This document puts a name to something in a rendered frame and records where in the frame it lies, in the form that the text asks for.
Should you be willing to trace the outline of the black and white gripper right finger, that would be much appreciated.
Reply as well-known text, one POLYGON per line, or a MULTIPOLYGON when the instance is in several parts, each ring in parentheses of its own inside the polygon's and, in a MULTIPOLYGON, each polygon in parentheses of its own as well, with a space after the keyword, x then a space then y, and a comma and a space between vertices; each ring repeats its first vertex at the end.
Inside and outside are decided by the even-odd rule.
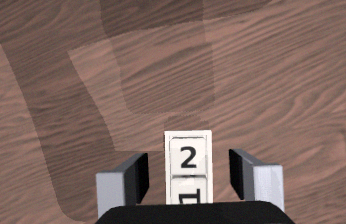
POLYGON ((284 213, 283 167, 264 163, 246 151, 229 149, 230 184, 240 200, 267 201, 284 213))

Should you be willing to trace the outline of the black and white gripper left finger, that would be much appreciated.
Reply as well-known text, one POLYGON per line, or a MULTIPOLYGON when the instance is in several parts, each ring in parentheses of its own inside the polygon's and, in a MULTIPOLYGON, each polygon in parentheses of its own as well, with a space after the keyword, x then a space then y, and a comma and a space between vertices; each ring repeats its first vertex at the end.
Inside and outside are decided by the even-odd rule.
POLYGON ((98 219, 109 209, 141 204, 149 189, 148 153, 136 153, 96 174, 98 219))

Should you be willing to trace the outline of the white and grey cube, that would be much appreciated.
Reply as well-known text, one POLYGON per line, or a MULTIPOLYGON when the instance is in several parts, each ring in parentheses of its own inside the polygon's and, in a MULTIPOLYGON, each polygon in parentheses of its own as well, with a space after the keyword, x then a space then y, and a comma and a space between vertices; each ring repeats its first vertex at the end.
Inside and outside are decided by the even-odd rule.
POLYGON ((172 175, 171 203, 208 203, 206 175, 172 175))
POLYGON ((205 175, 207 144, 203 136, 173 137, 170 141, 172 175, 205 175))

